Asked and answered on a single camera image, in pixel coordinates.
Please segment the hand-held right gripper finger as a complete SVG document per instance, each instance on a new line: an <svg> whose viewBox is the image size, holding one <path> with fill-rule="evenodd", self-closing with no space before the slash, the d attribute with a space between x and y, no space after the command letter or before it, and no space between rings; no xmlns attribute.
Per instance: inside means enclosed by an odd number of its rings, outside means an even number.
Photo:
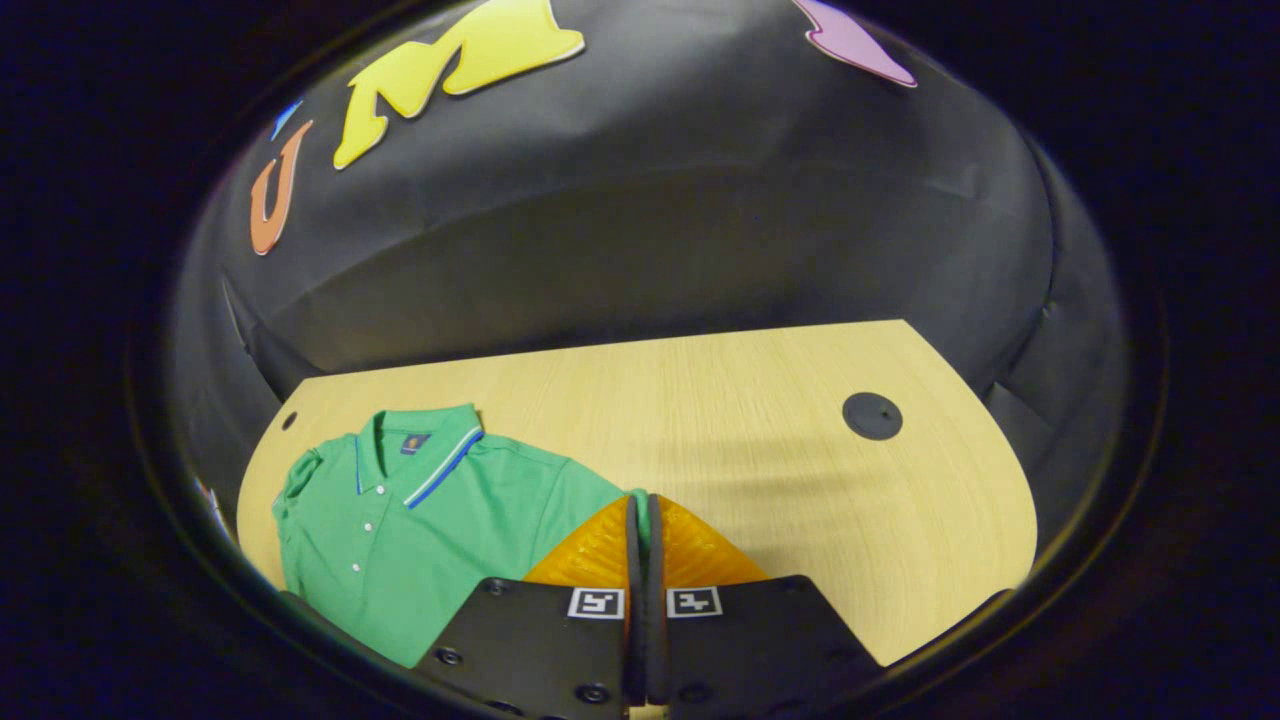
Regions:
<svg viewBox="0 0 1280 720"><path fill-rule="evenodd" d="M635 497L607 505L526 577L480 580L415 666L513 719L626 719L643 701Z"/></svg>
<svg viewBox="0 0 1280 720"><path fill-rule="evenodd" d="M769 577L675 501L648 500L646 700L669 719L805 719L877 682L817 583Z"/></svg>

